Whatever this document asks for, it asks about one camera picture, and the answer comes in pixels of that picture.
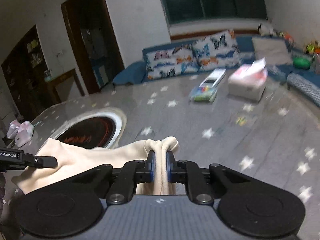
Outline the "cream garment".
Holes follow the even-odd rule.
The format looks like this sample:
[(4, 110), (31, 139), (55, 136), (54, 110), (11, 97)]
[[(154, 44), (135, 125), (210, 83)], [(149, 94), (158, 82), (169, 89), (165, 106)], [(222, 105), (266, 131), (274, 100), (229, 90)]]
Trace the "cream garment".
[(178, 148), (179, 143), (175, 137), (167, 137), (162, 141), (140, 140), (115, 149), (96, 147), (91, 150), (49, 138), (38, 154), (55, 157), (57, 167), (41, 169), (27, 167), (11, 181), (24, 194), (28, 194), (103, 164), (121, 168), (129, 161), (146, 160), (149, 152), (153, 151), (155, 153), (154, 181), (137, 186), (136, 194), (171, 195), (176, 193), (176, 185), (168, 182), (166, 153), (167, 151), (176, 152)]

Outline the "pink tissue pack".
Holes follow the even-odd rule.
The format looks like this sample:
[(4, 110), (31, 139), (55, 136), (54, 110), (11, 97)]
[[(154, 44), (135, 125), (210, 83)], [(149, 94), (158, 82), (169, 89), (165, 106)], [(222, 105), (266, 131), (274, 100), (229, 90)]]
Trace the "pink tissue pack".
[(9, 125), (7, 138), (14, 140), (17, 147), (22, 147), (31, 141), (33, 132), (34, 126), (29, 121), (20, 124), (17, 120), (14, 120)]

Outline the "round black induction cooktop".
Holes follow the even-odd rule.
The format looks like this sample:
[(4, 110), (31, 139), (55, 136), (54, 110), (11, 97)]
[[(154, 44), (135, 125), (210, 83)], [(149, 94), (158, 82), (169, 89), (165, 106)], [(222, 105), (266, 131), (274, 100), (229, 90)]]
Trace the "round black induction cooktop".
[(82, 120), (57, 137), (65, 144), (93, 149), (106, 146), (116, 132), (115, 122), (108, 117), (93, 117)]

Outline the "clear box of coloured items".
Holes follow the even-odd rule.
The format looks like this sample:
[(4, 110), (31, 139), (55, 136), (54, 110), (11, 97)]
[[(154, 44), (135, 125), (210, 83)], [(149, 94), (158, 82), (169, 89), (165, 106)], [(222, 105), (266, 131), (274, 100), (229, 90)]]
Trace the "clear box of coloured items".
[(215, 87), (195, 87), (189, 95), (189, 101), (212, 103), (217, 96)]

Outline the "glass kettle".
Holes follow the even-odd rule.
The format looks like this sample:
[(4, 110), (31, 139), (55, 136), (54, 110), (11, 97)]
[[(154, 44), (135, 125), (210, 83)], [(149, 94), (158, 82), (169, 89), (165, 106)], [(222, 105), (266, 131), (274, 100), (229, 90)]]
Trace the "glass kettle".
[(53, 79), (53, 77), (51, 75), (51, 70), (50, 69), (45, 70), (44, 71), (44, 80), (45, 80), (45, 82), (50, 82), (50, 81), (52, 81), (52, 79)]

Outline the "grey star tablecloth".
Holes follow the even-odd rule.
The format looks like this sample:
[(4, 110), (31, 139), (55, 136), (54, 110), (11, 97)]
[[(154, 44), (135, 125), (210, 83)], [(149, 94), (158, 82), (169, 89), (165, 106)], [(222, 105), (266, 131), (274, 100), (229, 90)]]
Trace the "grey star tablecloth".
[(319, 239), (319, 108), (271, 79), (259, 103), (230, 96), (227, 79), (213, 103), (190, 102), (191, 90), (203, 79), (194, 75), (107, 87), (50, 107), (34, 120), (34, 140), (25, 151), (36, 153), (82, 113), (116, 107), (127, 117), (118, 146), (173, 136), (180, 143), (177, 159), (200, 167), (220, 163), (297, 195), (306, 207), (299, 236)]

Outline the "dark wooden bookshelf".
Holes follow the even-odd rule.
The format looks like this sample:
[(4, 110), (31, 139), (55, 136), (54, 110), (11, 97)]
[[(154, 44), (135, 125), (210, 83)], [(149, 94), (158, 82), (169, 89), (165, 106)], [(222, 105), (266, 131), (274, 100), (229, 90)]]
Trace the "dark wooden bookshelf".
[(33, 26), (2, 63), (2, 70), (18, 112), (33, 121), (51, 106), (44, 80), (48, 70), (37, 29)]

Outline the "white phone box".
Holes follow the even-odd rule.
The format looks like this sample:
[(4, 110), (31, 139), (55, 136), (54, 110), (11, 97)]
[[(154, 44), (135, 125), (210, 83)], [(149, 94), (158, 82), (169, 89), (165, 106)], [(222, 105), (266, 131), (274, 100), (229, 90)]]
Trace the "white phone box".
[(226, 70), (224, 68), (214, 69), (200, 84), (200, 87), (216, 87), (224, 78)]

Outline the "left butterfly pillow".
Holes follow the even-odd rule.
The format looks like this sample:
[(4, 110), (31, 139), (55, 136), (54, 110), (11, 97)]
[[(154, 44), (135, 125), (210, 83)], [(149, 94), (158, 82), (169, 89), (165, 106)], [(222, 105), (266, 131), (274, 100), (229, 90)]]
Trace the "left butterfly pillow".
[(189, 44), (146, 54), (146, 78), (148, 80), (197, 73), (199, 69), (192, 46)]

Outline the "butterfly pillow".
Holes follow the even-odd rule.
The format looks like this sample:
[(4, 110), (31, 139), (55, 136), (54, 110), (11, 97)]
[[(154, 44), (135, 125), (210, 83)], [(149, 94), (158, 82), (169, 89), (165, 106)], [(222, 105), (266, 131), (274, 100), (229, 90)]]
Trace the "butterfly pillow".
[(148, 80), (197, 73), (199, 69), (192, 46), (189, 44), (146, 54), (146, 78)]
[(202, 72), (231, 68), (240, 63), (240, 50), (233, 29), (198, 39), (192, 49)]

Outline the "white tissue box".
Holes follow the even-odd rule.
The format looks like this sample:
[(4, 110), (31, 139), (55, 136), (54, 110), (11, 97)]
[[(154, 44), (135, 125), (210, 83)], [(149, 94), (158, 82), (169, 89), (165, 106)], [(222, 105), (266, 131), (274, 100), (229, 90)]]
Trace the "white tissue box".
[(243, 64), (228, 78), (228, 93), (231, 96), (259, 102), (266, 88), (267, 77), (265, 58), (252, 64)]

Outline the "right butterfly pillow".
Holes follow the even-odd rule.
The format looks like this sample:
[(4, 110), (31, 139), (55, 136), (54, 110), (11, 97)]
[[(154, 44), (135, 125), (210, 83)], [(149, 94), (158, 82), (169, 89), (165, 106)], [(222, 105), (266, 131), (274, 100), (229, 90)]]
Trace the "right butterfly pillow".
[(231, 68), (240, 63), (240, 50), (233, 29), (198, 39), (192, 49), (202, 72)]

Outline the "grey plain cushion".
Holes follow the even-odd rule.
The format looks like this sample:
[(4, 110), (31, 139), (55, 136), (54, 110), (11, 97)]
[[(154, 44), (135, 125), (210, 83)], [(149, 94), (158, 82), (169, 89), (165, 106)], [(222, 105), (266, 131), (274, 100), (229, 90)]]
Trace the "grey plain cushion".
[(254, 55), (256, 60), (265, 59), (267, 65), (291, 65), (291, 54), (283, 40), (253, 37)]

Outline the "blue sofa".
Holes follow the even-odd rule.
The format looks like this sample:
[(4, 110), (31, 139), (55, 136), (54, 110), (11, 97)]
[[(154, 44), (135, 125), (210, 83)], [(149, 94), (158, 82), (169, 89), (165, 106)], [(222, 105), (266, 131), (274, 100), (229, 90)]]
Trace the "blue sofa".
[(195, 41), (183, 41), (149, 47), (143, 60), (134, 62), (120, 72), (113, 85), (138, 84), (180, 75), (209, 72), (216, 81), (206, 79), (200, 84), (215, 87), (227, 69), (234, 69), (228, 83), (231, 94), (249, 92), (249, 99), (258, 101), (268, 75), (296, 87), (319, 104), (319, 77), (310, 71), (299, 72), (287, 43), (282, 38), (257, 36), (237, 37), (225, 30)]

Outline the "black white plush toy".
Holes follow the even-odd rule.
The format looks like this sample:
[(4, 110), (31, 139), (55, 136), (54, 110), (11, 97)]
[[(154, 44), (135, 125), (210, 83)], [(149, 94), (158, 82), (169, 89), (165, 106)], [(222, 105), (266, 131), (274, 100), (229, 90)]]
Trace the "black white plush toy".
[(269, 37), (278, 36), (278, 33), (272, 27), (265, 25), (265, 24), (259, 25), (258, 33), (261, 36), (269, 36)]

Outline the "green round toy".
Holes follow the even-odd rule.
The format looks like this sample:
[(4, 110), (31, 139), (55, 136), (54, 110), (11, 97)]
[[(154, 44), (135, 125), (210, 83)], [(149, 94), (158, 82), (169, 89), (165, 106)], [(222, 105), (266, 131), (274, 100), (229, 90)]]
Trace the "green round toy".
[(309, 70), (311, 67), (311, 62), (310, 62), (310, 60), (303, 58), (303, 57), (294, 57), (293, 58), (293, 65), (297, 69)]

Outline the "yellow green toy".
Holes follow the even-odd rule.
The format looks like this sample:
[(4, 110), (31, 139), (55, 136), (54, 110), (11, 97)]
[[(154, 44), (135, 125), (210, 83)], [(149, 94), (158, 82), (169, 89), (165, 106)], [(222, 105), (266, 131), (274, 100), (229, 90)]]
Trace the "yellow green toy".
[(320, 53), (319, 41), (311, 41), (304, 46), (304, 53), (307, 55), (316, 55)]

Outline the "wall power socket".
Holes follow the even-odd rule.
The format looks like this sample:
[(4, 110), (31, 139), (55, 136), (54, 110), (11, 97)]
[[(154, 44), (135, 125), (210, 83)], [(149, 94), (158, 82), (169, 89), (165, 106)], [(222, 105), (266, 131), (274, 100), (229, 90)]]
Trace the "wall power socket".
[(56, 57), (62, 56), (63, 55), (63, 51), (59, 51), (56, 55)]

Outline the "dark wooden door frame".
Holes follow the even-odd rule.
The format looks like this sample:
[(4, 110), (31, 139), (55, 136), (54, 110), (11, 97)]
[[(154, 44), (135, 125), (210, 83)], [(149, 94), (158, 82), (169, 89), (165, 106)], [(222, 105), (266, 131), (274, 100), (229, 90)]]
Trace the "dark wooden door frame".
[(61, 10), (85, 87), (98, 93), (124, 70), (106, 1), (67, 0)]

